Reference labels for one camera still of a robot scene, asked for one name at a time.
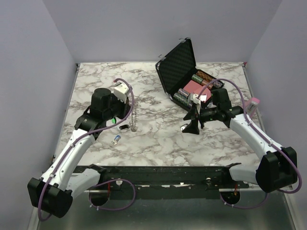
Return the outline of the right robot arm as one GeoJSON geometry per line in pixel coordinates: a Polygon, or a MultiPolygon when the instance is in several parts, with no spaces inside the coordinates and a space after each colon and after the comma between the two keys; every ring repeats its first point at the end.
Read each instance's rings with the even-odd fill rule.
{"type": "Polygon", "coordinates": [[[221,175],[223,186],[230,188],[238,181],[244,181],[257,184],[264,192],[270,193],[297,182],[297,154],[293,148],[275,142],[255,125],[241,106],[232,106],[226,89],[213,90],[211,99],[214,107],[203,108],[197,94],[189,96],[192,107],[184,120],[190,123],[182,132],[198,135],[206,122],[223,122],[251,147],[260,160],[258,167],[254,168],[241,163],[227,166],[221,175]]]}

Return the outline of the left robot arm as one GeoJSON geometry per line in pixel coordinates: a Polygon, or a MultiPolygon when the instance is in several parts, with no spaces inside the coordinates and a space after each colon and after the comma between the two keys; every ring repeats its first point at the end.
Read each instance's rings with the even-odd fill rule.
{"type": "Polygon", "coordinates": [[[105,169],[97,165],[90,165],[75,178],[72,178],[72,174],[100,133],[108,129],[107,121],[116,117],[121,121],[128,118],[133,108],[128,98],[131,91],[131,87],[125,83],[112,91],[107,88],[95,89],[91,104],[77,119],[63,151],[39,179],[31,178],[28,182],[31,204],[39,212],[45,211],[61,218],[78,195],[92,186],[102,189],[106,185],[103,175],[105,169]]]}

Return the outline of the black key fob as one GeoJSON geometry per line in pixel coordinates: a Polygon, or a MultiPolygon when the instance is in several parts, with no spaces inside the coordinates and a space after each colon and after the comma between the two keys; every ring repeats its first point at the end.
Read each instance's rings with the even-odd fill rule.
{"type": "Polygon", "coordinates": [[[188,126],[188,124],[183,124],[183,125],[180,127],[180,130],[183,131],[187,126],[188,126]]]}

